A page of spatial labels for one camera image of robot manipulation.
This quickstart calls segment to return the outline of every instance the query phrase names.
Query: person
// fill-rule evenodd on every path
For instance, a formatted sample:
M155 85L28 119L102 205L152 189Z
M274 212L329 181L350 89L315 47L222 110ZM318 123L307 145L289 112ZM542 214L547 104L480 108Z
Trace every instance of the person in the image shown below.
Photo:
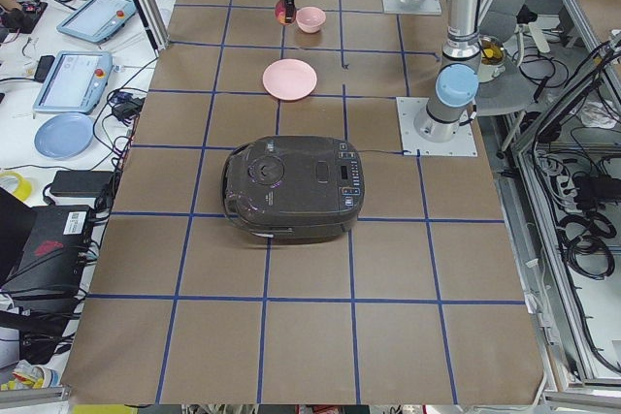
M0 0L0 7L2 7L7 12L10 12L13 9L21 10L21 5L17 0Z

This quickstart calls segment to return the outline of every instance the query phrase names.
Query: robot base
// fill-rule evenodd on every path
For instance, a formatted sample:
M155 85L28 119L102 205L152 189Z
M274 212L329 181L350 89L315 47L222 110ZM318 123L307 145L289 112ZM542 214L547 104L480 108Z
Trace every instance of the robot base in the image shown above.
M397 98L401 145L403 150L409 151L407 155L476 157L476 145L474 144L473 130L470 125L457 127L457 132L453 139L446 143L434 143L418 134L414 128L414 119L421 110L425 109L428 100L428 98L419 97ZM461 121L467 119L468 115L464 112Z
M442 14L440 0L382 0L387 14L433 15Z

